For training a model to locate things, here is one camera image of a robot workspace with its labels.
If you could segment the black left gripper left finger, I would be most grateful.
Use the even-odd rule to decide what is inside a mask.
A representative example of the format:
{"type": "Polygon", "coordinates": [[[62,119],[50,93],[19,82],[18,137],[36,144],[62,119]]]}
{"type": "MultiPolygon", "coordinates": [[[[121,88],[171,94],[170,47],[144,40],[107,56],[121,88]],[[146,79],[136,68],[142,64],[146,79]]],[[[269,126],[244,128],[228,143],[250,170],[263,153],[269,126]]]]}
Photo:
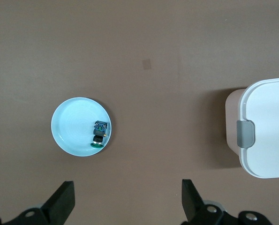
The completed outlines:
{"type": "Polygon", "coordinates": [[[65,181],[39,208],[30,208],[7,225],[63,225],[75,207],[73,181],[65,181]]]}

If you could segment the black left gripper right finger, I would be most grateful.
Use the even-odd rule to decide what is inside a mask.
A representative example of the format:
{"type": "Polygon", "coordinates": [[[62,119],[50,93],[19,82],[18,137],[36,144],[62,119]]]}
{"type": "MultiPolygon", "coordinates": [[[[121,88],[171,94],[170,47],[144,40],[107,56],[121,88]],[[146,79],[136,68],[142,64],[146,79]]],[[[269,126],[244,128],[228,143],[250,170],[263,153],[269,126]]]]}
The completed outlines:
{"type": "Polygon", "coordinates": [[[230,215],[222,204],[203,200],[192,180],[182,180],[181,200],[187,220],[183,225],[270,225],[270,220],[256,211],[230,215]]]}

